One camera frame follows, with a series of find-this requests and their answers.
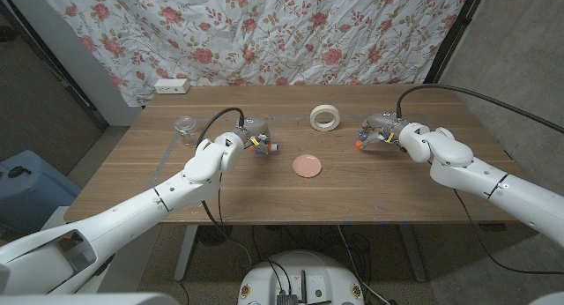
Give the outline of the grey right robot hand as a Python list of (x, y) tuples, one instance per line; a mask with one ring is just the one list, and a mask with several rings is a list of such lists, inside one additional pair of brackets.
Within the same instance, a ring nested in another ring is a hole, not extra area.
[(399, 145), (399, 134), (404, 128), (404, 121), (395, 113), (370, 115), (360, 126), (355, 147), (363, 150), (369, 145), (385, 142)]

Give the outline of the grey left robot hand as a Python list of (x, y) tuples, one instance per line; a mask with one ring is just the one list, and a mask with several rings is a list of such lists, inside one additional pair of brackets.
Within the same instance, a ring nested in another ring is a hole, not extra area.
[(246, 118), (243, 124), (236, 124), (233, 133), (252, 152), (267, 154), (278, 150), (277, 145), (271, 142), (268, 123), (262, 118)]

